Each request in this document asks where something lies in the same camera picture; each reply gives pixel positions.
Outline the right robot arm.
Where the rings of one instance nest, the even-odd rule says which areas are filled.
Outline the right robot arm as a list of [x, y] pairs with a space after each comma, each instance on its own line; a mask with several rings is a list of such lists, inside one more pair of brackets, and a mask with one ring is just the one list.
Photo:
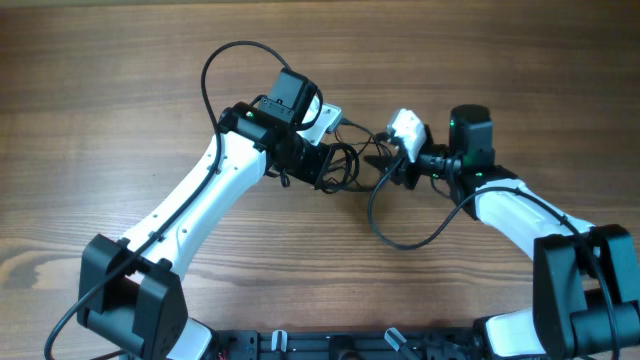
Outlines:
[[445, 181], [456, 212], [495, 228], [533, 262], [531, 307], [476, 320], [469, 358], [618, 358], [638, 345], [639, 264], [630, 233], [561, 211], [496, 164], [488, 108], [453, 108], [445, 145], [405, 108], [380, 138], [397, 148], [365, 159], [381, 172], [381, 184], [412, 189], [421, 177]]

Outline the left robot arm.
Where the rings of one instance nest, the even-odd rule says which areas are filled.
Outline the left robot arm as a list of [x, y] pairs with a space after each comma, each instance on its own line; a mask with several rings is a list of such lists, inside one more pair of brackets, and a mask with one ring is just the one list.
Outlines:
[[232, 205], [263, 177], [318, 187], [322, 139], [342, 119], [303, 75], [282, 69], [268, 95], [225, 109], [196, 166], [120, 239], [96, 235], [82, 253], [78, 323], [131, 359], [210, 359], [214, 330], [188, 314], [182, 282]]

